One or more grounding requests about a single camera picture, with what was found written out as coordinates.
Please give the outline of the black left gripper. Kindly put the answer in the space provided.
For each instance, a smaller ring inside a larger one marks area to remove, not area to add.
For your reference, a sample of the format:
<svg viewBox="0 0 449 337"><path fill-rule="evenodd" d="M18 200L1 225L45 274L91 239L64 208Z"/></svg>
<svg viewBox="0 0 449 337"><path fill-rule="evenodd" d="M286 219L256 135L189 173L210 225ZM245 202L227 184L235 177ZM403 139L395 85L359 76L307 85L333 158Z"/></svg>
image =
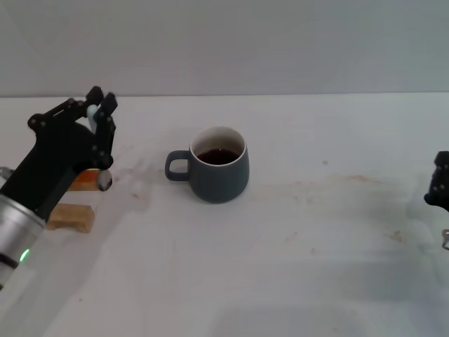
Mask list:
<svg viewBox="0 0 449 337"><path fill-rule="evenodd" d="M112 114L117 107L113 93L104 98L102 89L94 86L84 100L69 98L31 116L27 125L35 131L36 142L1 188L1 195L48 220L74 179L93 167L93 151L99 169L113 164ZM90 129L76 122L80 118L88 120Z"/></svg>

